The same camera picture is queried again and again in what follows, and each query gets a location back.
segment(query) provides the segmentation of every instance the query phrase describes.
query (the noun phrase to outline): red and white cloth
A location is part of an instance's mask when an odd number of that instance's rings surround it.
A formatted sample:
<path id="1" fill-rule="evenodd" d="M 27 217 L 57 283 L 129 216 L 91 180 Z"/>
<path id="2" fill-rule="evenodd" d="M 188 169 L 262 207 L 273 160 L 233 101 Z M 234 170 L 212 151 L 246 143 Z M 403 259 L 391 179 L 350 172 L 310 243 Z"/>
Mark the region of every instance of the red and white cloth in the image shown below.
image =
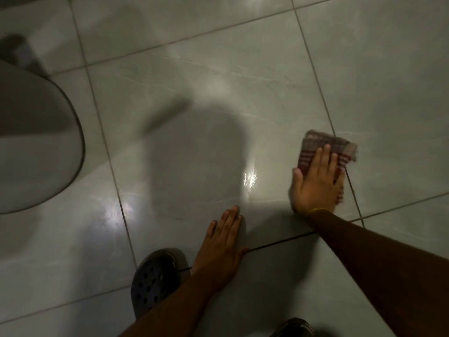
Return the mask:
<path id="1" fill-rule="evenodd" d="M 325 132 L 318 132 L 315 130 L 309 130 L 304 136 L 300 158 L 298 160 L 298 168 L 303 173 L 304 177 L 310 167 L 311 160 L 315 156 L 315 151 L 318 148 L 324 148 L 325 144 L 330 144 L 330 152 L 338 154 L 338 166 L 335 170 L 334 181 L 338 179 L 341 172 L 344 172 L 344 168 L 349 161 L 356 161 L 357 144 L 351 143 L 341 137 L 329 135 Z M 338 197 L 337 204 L 343 201 L 343 188 L 341 189 Z"/>

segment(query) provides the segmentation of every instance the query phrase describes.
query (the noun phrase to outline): cleaning rag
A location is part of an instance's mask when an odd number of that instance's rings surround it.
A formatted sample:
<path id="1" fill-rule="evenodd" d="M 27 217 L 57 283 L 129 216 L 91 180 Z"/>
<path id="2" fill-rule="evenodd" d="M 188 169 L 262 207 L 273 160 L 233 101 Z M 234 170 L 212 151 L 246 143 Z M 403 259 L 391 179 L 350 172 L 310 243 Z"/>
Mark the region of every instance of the cleaning rag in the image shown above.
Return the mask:
<path id="1" fill-rule="evenodd" d="M 309 130 L 304 136 L 300 158 L 298 160 L 298 168 L 303 173 L 304 177 L 310 167 L 311 160 L 318 148 L 323 148 L 325 144 L 330 144 L 330 152 L 338 154 L 338 164 L 335 170 L 334 181 L 336 181 L 341 172 L 344 172 L 344 167 L 349 161 L 356 161 L 357 144 L 351 143 L 341 137 L 335 137 L 325 132 L 316 130 Z M 343 201 L 343 188 L 338 194 L 336 203 Z"/>

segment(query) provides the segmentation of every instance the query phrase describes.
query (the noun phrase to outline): bracelet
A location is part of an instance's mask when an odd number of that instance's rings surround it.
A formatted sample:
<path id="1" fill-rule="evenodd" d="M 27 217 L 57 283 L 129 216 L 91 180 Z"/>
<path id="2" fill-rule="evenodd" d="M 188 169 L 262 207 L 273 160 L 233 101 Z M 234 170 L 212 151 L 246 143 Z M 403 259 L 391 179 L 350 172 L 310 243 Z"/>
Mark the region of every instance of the bracelet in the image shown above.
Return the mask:
<path id="1" fill-rule="evenodd" d="M 310 214 L 312 214 L 314 211 L 317 211 L 317 210 L 327 210 L 327 209 L 326 208 L 314 208 L 314 209 L 311 209 L 311 210 L 309 210 L 306 213 L 305 217 L 308 217 Z"/>

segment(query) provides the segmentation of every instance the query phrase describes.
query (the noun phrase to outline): hand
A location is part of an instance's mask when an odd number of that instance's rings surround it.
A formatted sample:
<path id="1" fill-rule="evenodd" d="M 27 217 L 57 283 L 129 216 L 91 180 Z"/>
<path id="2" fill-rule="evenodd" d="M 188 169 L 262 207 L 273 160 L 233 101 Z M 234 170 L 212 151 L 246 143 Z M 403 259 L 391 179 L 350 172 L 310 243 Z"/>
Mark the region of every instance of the hand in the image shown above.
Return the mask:
<path id="1" fill-rule="evenodd" d="M 324 149 L 317 149 L 305 180 L 300 169 L 293 169 L 293 182 L 290 188 L 291 206 L 302 215 L 315 208 L 324 208 L 330 212 L 335 210 L 345 173 L 340 173 L 334 184 L 338 155 L 333 153 L 330 163 L 329 155 L 329 144 L 326 144 Z"/>
<path id="2" fill-rule="evenodd" d="M 242 216 L 239 206 L 226 210 L 219 222 L 212 221 L 194 261 L 191 274 L 202 273 L 211 281 L 214 291 L 219 291 L 235 276 L 240 261 L 249 252 L 237 252 L 236 242 Z"/>

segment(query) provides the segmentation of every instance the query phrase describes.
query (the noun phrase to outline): tiled floor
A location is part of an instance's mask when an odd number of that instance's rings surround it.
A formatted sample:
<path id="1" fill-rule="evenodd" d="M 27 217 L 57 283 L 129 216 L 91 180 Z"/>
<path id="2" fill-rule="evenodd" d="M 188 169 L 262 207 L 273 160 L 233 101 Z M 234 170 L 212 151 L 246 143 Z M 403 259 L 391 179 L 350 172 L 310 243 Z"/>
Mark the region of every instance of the tiled floor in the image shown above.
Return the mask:
<path id="1" fill-rule="evenodd" d="M 0 216 L 0 336 L 116 336 L 133 321 L 136 264 L 176 248 L 191 265 L 232 204 L 250 247 L 310 232 L 286 194 L 310 128 L 360 147 L 338 215 L 449 257 L 448 6 L 37 0 L 0 10 L 1 59 L 50 75 L 87 145 L 69 188 Z M 250 253 L 197 335 L 268 336 L 292 316 L 320 336 L 392 336 L 315 234 Z"/>

